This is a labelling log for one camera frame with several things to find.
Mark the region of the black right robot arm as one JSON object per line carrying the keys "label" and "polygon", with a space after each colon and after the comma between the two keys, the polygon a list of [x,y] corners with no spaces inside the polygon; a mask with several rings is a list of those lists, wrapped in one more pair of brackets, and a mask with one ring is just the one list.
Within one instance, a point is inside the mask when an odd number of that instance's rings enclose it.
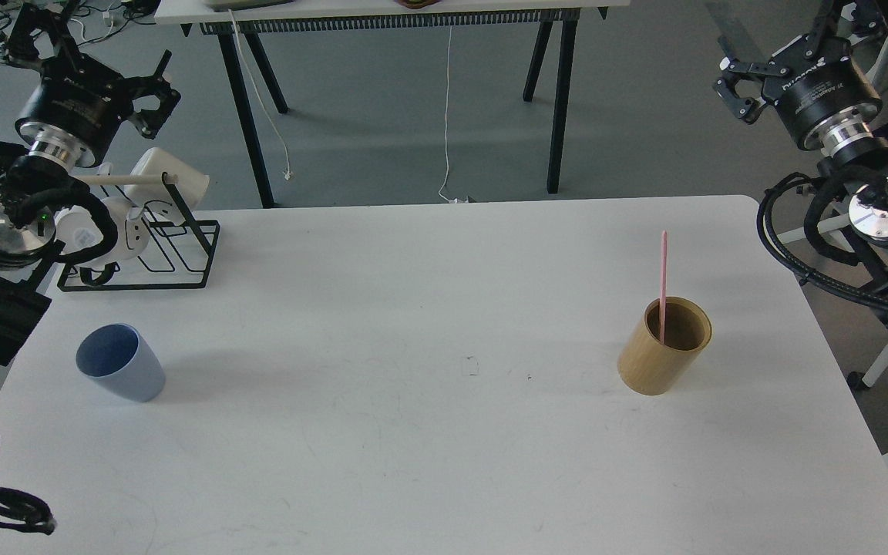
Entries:
{"label": "black right robot arm", "polygon": [[[740,59],[726,36],[713,90],[737,119],[753,123],[771,106],[796,146],[823,155],[818,173],[794,172],[767,189],[758,208],[760,242],[800,284],[813,284],[869,308],[888,331],[888,123],[873,129],[882,101],[856,65],[853,47],[839,36],[796,36],[767,61]],[[853,285],[819,271],[775,234],[775,203],[792,189],[811,193],[800,236],[821,257],[863,266],[870,275]]]}

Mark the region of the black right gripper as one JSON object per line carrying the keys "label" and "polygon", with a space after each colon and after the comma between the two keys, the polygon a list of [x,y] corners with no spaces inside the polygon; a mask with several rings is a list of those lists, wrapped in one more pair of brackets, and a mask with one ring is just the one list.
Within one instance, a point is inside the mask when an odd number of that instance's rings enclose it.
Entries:
{"label": "black right gripper", "polygon": [[[725,57],[713,91],[737,120],[757,122],[765,108],[778,115],[794,144],[804,151],[841,151],[873,137],[868,124],[882,103],[863,71],[852,60],[845,39],[827,38],[817,49],[804,35],[774,52],[767,63],[742,60],[727,36],[718,44]],[[743,97],[737,75],[761,77],[760,98]]]}

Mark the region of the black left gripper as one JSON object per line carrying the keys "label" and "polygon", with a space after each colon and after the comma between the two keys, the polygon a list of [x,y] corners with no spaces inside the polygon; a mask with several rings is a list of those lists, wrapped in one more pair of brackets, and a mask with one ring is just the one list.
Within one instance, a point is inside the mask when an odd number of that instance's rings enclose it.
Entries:
{"label": "black left gripper", "polygon": [[[163,76],[172,59],[163,50],[150,75],[126,78],[80,52],[67,31],[50,35],[54,53],[39,61],[40,81],[15,121],[29,146],[58,140],[68,167],[96,167],[108,154],[121,124],[132,123],[141,137],[154,140],[177,103],[180,92]],[[158,99],[155,109],[134,109],[135,99]]]}

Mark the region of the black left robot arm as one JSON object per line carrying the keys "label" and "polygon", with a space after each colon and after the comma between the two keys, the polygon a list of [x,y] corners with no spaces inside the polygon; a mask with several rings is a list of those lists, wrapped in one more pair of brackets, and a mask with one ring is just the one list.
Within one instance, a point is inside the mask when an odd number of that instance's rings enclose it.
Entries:
{"label": "black left robot arm", "polygon": [[105,256],[119,239],[108,208],[72,169],[100,165],[123,123],[155,136],[180,98],[163,77],[169,52],[151,75],[126,78],[65,34],[53,43],[15,124],[21,142],[0,142],[0,365],[50,306],[38,292],[46,271]]}

